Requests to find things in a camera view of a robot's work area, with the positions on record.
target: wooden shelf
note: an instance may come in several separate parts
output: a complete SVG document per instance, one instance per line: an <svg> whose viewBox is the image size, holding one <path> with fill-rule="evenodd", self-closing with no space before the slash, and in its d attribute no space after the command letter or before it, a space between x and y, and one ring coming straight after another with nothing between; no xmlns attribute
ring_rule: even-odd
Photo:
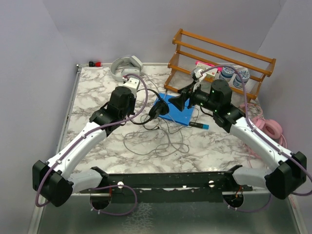
<svg viewBox="0 0 312 234"><path fill-rule="evenodd" d="M193 43L189 43L189 38L193 39ZM276 59L274 58L268 58L262 55L258 55L256 53L243 50L216 40L212 40L194 33L190 33L187 31L184 31L183 29L179 29L176 35L173 38L172 41L173 44L176 45L176 50L174 55L172 56L171 60L168 63L168 67L172 69L170 76L165 82L165 89L177 92L178 90L172 86L170 86L170 81L172 80L173 76L175 75L176 71L180 71L186 74L191 74L191 71L196 67L195 62L201 61L205 63L210 63L213 65L219 65L220 63L217 63L213 60L222 60L225 63L231 63L240 65L242 67L246 67L251 72L250 80L246 84L246 90L247 90L247 97L250 101L251 99L256 99L258 96L258 93L260 91L260 87L262 84L263 79L266 76L271 76ZM214 50L207 49L206 47L209 47L209 45L213 45L212 47ZM234 55L237 58L231 58L229 55L222 55L219 54L218 51L222 51L224 53L227 53L229 55ZM203 58L202 56L199 56L198 54L203 54L208 58ZM251 62L246 62L243 59L238 59L241 56L245 58L245 60L252 60ZM260 67L259 65L256 65L260 62L262 64L264 63L265 67ZM213 82L212 78L206 78L205 79L208 82ZM230 88L239 94L243 94L242 89L237 89L233 86L233 81L229 82Z"/></svg>

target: can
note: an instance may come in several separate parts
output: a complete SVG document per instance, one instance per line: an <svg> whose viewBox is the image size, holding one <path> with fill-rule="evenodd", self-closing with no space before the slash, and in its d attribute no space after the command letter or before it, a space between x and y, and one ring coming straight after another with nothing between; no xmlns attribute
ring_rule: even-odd
<svg viewBox="0 0 312 234"><path fill-rule="evenodd" d="M233 74L234 74L234 70L232 68L223 67L222 71L220 72L220 78L219 79L223 79L226 82L230 82L230 80L233 77Z"/></svg>
<svg viewBox="0 0 312 234"><path fill-rule="evenodd" d="M242 79L243 79L244 84L246 84L247 81L248 81L249 78L250 78L249 71L242 70L242 71L239 71L238 73L240 73L240 75L242 76ZM233 80L233 85L234 85L236 88L239 88L239 89L243 88L242 82L241 82L241 80L240 80L238 74L236 74L235 79Z"/></svg>

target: gray wall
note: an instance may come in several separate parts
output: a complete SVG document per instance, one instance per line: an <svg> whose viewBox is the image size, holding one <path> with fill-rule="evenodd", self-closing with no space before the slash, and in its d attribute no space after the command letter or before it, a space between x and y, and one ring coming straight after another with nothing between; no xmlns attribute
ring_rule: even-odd
<svg viewBox="0 0 312 234"><path fill-rule="evenodd" d="M288 0L259 49L276 58L273 75L260 90L266 118L282 126L289 148L306 154L312 173L312 1ZM311 183L304 189L310 191ZM312 233L311 197L298 197L301 211Z"/></svg>
<svg viewBox="0 0 312 234"><path fill-rule="evenodd" d="M1 1L0 228L26 233L31 168L56 149L75 62L40 0Z"/></svg>
<svg viewBox="0 0 312 234"><path fill-rule="evenodd" d="M79 63L169 62L179 28L256 52L286 0L43 0Z"/></svg>

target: gray floor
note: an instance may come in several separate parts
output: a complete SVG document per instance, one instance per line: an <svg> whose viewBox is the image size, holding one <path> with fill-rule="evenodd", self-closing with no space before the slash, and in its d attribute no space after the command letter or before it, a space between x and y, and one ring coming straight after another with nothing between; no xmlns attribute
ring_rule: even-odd
<svg viewBox="0 0 312 234"><path fill-rule="evenodd" d="M268 201L267 194L245 195L244 209ZM112 204L111 212L124 212L132 204ZM88 196L72 196L63 206L48 205L40 234L296 234L299 233L288 200L273 199L269 209L240 213L224 203L145 203L129 216L113 217L90 211Z"/></svg>

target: headphones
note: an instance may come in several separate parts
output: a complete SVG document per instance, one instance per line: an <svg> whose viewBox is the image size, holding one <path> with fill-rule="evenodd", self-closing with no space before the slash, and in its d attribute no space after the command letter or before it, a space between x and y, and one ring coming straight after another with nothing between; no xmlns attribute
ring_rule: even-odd
<svg viewBox="0 0 312 234"><path fill-rule="evenodd" d="M253 104L253 103L248 103L248 105L259 107L258 105ZM243 109L245 107L245 104L241 104L239 107ZM261 110L261 113L257 117L254 117L252 119L252 122L256 125L258 129L263 131L270 138L276 139L276 140L278 139L278 144L282 145L283 144L283 129L281 125L279 125L279 123L273 119L262 118L261 117L262 113L263 112Z"/></svg>
<svg viewBox="0 0 312 234"><path fill-rule="evenodd" d="M117 68L122 64L128 64L129 66L124 67L120 75L116 75ZM123 76L129 73L134 73L139 76L142 69L143 63L136 56L131 56L116 59L110 67L110 72L116 81L124 81L122 79Z"/></svg>
<svg viewBox="0 0 312 234"><path fill-rule="evenodd" d="M154 104L154 106L150 109L150 111L148 112L149 118L146 121L144 121L142 123L136 123L136 122L131 121L133 124L144 125L144 124L148 123L149 121L158 118L159 115L164 116L164 115L169 113L169 106L166 103L166 101L164 99L162 99L160 97L160 95L155 90L153 90L153 89L147 89L147 90L156 94L158 100Z"/></svg>

